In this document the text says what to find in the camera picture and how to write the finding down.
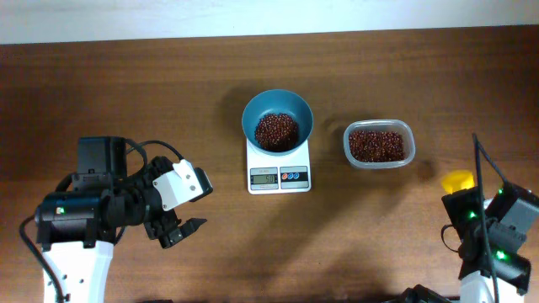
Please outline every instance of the clear plastic container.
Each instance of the clear plastic container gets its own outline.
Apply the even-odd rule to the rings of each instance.
[[[353,131],[395,131],[403,137],[404,160],[393,162],[361,162],[352,156],[348,138]],[[401,120],[365,120],[352,123],[344,131],[344,154],[355,168],[382,169],[401,167],[410,163],[415,156],[414,135],[410,127]]]

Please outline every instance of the yellow object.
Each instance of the yellow object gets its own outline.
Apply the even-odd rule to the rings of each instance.
[[[441,186],[448,194],[453,194],[462,189],[471,189],[475,186],[473,173],[467,170],[457,170],[448,173],[441,179]]]

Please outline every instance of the wooden tabletop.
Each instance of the wooden tabletop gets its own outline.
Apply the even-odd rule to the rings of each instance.
[[[539,27],[2,45],[2,300],[42,300],[40,266],[17,228],[76,169],[80,136],[169,142],[215,187],[176,209],[208,222],[172,249],[127,229],[107,302],[386,299],[416,284],[458,295],[461,260],[440,240],[440,179],[474,169],[475,131],[510,180],[539,190],[538,54]],[[308,193],[247,191],[240,119],[271,88],[300,94],[314,113]],[[369,119],[412,128],[412,163],[347,163],[344,128]],[[129,156],[130,172],[140,164]],[[489,197],[500,181],[484,175]],[[538,227],[520,250],[535,265]],[[539,301],[537,266],[530,290],[527,302]]]

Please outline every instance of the red beans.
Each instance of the red beans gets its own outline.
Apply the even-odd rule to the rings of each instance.
[[[348,139],[352,156],[358,161],[404,160],[403,137],[394,131],[354,131]]]
[[[254,131],[254,138],[269,152],[286,152],[299,139],[299,125],[288,114],[267,114]]]

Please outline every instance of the blue bowl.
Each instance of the blue bowl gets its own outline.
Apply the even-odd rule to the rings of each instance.
[[[299,139],[289,151],[273,152],[264,150],[254,138],[259,122],[267,114],[288,114],[299,126]],[[313,127],[312,111],[302,97],[285,89],[272,89],[260,93],[245,107],[242,117],[243,134],[257,150],[271,156],[289,155],[307,141]]]

